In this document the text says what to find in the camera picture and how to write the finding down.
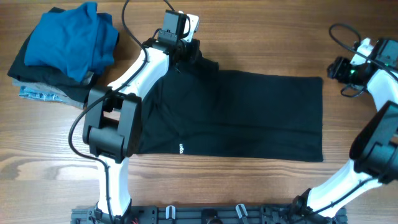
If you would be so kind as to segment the black t-shirt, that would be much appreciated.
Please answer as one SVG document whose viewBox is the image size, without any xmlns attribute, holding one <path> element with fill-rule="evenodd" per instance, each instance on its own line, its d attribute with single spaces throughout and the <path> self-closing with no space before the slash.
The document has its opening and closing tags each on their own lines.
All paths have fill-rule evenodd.
<svg viewBox="0 0 398 224">
<path fill-rule="evenodd" d="M 144 99 L 139 152 L 321 162 L 322 87 L 319 77 L 181 62 Z"/>
</svg>

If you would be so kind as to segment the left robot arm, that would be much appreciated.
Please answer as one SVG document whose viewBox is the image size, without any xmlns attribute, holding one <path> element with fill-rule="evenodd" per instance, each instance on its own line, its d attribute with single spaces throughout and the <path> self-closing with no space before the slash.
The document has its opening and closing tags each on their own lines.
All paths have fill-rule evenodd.
<svg viewBox="0 0 398 224">
<path fill-rule="evenodd" d="M 150 38 L 136 61 L 108 86 L 94 87 L 88 96 L 83 142 L 99 172 L 99 200 L 94 217 L 100 223 L 131 221 L 127 173 L 142 132 L 142 101 L 153 85 L 178 62 L 199 55 L 200 42 Z"/>
</svg>

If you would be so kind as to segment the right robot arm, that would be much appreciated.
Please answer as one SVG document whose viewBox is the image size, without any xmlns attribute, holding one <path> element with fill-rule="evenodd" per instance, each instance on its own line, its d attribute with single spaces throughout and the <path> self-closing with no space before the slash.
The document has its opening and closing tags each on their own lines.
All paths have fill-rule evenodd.
<svg viewBox="0 0 398 224">
<path fill-rule="evenodd" d="M 328 223 L 347 203 L 397 180 L 397 41 L 364 39 L 349 63 L 372 96 L 377 113 L 351 145 L 347 163 L 326 182 L 295 198 L 295 223 Z"/>
</svg>

